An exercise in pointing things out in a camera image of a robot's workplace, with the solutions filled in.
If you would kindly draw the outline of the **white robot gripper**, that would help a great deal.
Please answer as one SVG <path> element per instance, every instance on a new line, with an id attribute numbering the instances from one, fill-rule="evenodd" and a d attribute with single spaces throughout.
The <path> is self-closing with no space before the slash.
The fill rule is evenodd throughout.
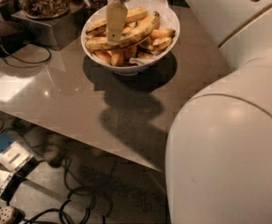
<path id="1" fill-rule="evenodd" d="M 130 0 L 114 0 L 107 5 L 107 42 L 112 46 L 119 44 L 127 17 L 128 9 L 121 1 L 128 2 Z"/>

